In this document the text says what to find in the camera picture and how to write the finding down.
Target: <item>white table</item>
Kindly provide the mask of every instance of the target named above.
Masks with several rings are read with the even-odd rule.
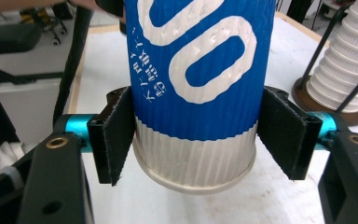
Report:
[[[275,19],[266,76],[266,85],[288,92],[316,49],[317,41],[310,36],[318,38],[299,24],[295,26],[308,35],[283,19]],[[100,113],[109,91],[130,85],[126,41],[117,27],[90,30],[80,73],[70,113]],[[185,195],[155,183],[141,170],[132,148],[117,186],[101,185],[92,154],[83,154],[95,222],[324,223],[317,183],[329,153],[315,151],[306,180],[294,182],[258,138],[256,146],[251,173],[234,188],[208,196]]]

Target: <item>floor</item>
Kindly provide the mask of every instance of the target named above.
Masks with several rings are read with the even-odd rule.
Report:
[[[0,24],[20,21],[18,12],[5,12]],[[311,27],[313,17],[304,25]],[[103,12],[95,12],[90,26],[117,24],[116,18]],[[322,35],[329,20],[323,15],[316,17],[313,30]],[[68,31],[73,30],[74,21],[64,21]],[[59,46],[51,44],[51,34],[44,33],[37,46],[25,53],[0,55],[0,69],[12,75],[62,72],[72,40],[72,32],[61,35]],[[42,141],[52,130],[52,113],[58,95],[59,79],[38,80],[34,84],[0,84],[0,101],[16,127],[20,140],[26,144]]]

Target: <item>blue paper cup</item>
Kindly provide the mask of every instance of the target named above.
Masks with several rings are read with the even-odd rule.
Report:
[[[126,0],[133,145],[159,184],[213,193],[252,169],[274,5]]]

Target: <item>stacked white cups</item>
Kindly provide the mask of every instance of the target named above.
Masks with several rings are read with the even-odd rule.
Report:
[[[307,82],[307,92],[320,105],[336,110],[357,84],[358,0],[350,7],[337,37]],[[342,112],[358,112],[358,93]]]

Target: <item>table surface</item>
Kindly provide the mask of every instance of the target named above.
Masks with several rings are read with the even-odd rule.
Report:
[[[265,84],[291,92],[319,39],[311,30],[277,14]],[[90,29],[69,113],[100,113],[108,92],[130,85],[126,47],[125,36],[116,26]],[[358,132],[358,126],[351,130]],[[92,154],[84,153],[95,222],[324,223],[317,183],[329,153],[314,151],[306,180],[291,181],[258,138],[256,147],[250,174],[232,189],[207,196],[186,195],[155,183],[138,165],[132,148],[117,186],[101,185]]]

